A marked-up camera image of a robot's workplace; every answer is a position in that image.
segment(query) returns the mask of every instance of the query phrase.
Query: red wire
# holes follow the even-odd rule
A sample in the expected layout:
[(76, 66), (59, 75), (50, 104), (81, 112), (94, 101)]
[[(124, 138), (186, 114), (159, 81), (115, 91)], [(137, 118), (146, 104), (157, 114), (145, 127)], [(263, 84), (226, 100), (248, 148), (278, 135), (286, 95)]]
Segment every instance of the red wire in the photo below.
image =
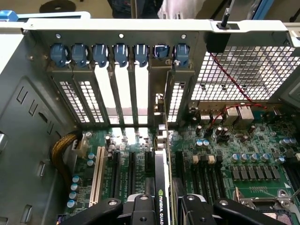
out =
[(232, 83), (234, 83), (234, 85), (237, 87), (237, 89), (240, 91), (240, 93), (245, 97), (245, 99), (247, 99), (251, 104), (237, 104), (237, 105), (232, 105), (229, 107), (225, 107), (211, 122), (209, 129), (211, 129), (212, 125), (216, 122), (216, 119), (221, 116), (223, 113), (226, 112), (227, 109), (233, 108), (233, 107), (239, 107), (239, 106), (257, 106), (260, 108), (264, 108), (267, 109), (267, 107), (261, 105), (261, 104), (257, 104), (255, 103), (244, 91), (243, 89), (238, 85), (238, 83), (235, 81), (235, 79), (233, 79), (228, 72), (223, 68), (223, 66), (220, 64), (219, 60), (217, 59), (216, 56), (214, 56), (212, 53), (210, 54), (210, 56), (214, 59), (214, 62), (217, 64), (217, 66), (223, 71), (223, 73), (232, 81)]

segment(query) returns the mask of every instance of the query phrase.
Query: white pcie slot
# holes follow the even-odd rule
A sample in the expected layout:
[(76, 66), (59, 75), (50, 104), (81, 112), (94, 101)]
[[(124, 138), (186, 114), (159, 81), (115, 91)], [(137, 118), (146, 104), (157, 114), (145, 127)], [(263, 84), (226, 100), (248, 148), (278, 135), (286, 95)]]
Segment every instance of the white pcie slot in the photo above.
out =
[(105, 153), (106, 153), (105, 147), (98, 147), (96, 162), (95, 162), (95, 170), (93, 175), (92, 189), (90, 192), (89, 207), (93, 206), (94, 204), (97, 204), (99, 200), (99, 192), (101, 189), (101, 182), (102, 182), (104, 168), (105, 168)]
[(102, 181), (105, 173), (105, 163), (106, 163), (106, 150), (105, 147), (102, 147), (100, 153), (100, 162), (99, 162), (99, 171), (98, 171), (98, 180), (96, 187), (96, 196), (95, 196), (95, 204), (98, 203), (98, 200), (101, 200), (101, 192), (102, 192)]

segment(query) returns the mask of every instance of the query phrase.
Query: perforated metal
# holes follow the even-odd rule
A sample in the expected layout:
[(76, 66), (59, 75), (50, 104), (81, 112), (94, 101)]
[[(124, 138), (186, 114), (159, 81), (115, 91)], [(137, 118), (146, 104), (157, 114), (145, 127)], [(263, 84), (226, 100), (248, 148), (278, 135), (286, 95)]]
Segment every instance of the perforated metal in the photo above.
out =
[(168, 115), (168, 122), (176, 122), (185, 85), (185, 82), (175, 82), (174, 84)]
[(70, 101), (73, 110), (77, 114), (78, 118), (80, 119), (81, 123), (88, 123), (90, 120), (83, 109), (83, 105), (80, 102), (74, 88), (72, 87), (71, 83), (69, 82), (60, 82), (61, 88), (64, 90), (68, 100)]
[(79, 82), (80, 88), (83, 92), (84, 98), (86, 102), (88, 103), (88, 106), (90, 108), (90, 111), (95, 119), (96, 123), (104, 122), (99, 105), (97, 103), (97, 100), (95, 98), (94, 91), (92, 89), (92, 86), (90, 85), (89, 81)]
[[(292, 47), (226, 47), (217, 59), (253, 100), (268, 100), (300, 64)], [(239, 90), (207, 52), (192, 100), (243, 100)]]

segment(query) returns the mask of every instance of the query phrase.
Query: blue retention clip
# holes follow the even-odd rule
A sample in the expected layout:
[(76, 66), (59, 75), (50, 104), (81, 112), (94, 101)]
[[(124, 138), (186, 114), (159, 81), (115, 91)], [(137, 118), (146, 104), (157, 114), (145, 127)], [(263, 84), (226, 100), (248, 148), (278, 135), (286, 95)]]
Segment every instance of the blue retention clip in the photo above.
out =
[(120, 67), (125, 67), (128, 62), (128, 49), (127, 45), (117, 44), (113, 47), (114, 60), (120, 65)]
[(154, 57), (158, 59), (163, 59), (169, 54), (169, 46), (167, 45), (156, 45), (154, 47)]
[(83, 44), (75, 44), (72, 48), (72, 59), (79, 67), (86, 66), (86, 46)]
[(67, 61), (66, 48), (62, 44), (54, 44), (51, 47), (50, 58), (57, 67), (64, 67)]
[(6, 22), (17, 22), (19, 19), (18, 15), (11, 10), (1, 10), (0, 11), (0, 21)]
[(135, 47), (135, 60), (139, 62), (140, 67), (148, 63), (148, 47), (146, 45), (137, 45)]
[(188, 66), (189, 47), (186, 44), (179, 44), (175, 47), (175, 60), (179, 61), (179, 67)]
[(96, 44), (93, 46), (93, 58), (98, 63), (99, 67), (103, 68), (107, 63), (108, 51), (106, 45)]

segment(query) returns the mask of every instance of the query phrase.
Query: ram slot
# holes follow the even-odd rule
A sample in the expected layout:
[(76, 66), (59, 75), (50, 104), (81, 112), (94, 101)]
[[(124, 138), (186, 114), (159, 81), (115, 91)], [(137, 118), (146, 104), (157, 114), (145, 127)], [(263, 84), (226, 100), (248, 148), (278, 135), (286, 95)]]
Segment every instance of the ram slot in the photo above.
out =
[(176, 167), (176, 174), (182, 181), (184, 187), (186, 187), (186, 179), (184, 176), (184, 162), (183, 162), (183, 155), (182, 151), (177, 151), (175, 153), (175, 167)]
[(92, 189), (90, 193), (89, 207), (93, 206), (94, 204), (97, 204), (98, 201), (101, 200), (105, 164), (106, 164), (105, 147), (98, 147), (96, 162), (95, 162), (95, 170), (93, 175)]
[(193, 181), (193, 187), (194, 187), (194, 194), (200, 195), (200, 188), (199, 188), (199, 180), (198, 180), (198, 172), (197, 167), (194, 165), (191, 165), (191, 171), (192, 171), (192, 181)]
[(220, 197), (226, 198), (226, 192), (225, 192), (225, 187), (224, 187), (224, 182), (223, 182), (223, 175), (221, 172), (221, 168), (219, 166), (215, 167), (215, 174), (216, 174), (216, 178), (217, 178), (217, 187), (219, 189)]
[(128, 180), (127, 180), (127, 196), (135, 194), (135, 179), (136, 179), (136, 154), (135, 152), (129, 153), (128, 161)]
[(115, 152), (112, 160), (112, 182), (111, 182), (111, 198), (118, 198), (120, 191), (120, 171), (121, 171), (121, 154)]
[(199, 167), (199, 174), (202, 187), (202, 196), (206, 199), (207, 203), (211, 204), (210, 195), (208, 191), (208, 184), (206, 181), (205, 167)]
[(215, 200), (218, 199), (218, 193), (217, 193), (217, 189), (216, 189), (215, 175), (214, 175), (213, 167), (211, 167), (211, 166), (206, 167), (206, 171), (207, 171), (208, 181), (210, 184), (210, 192), (211, 192), (212, 201), (214, 202)]

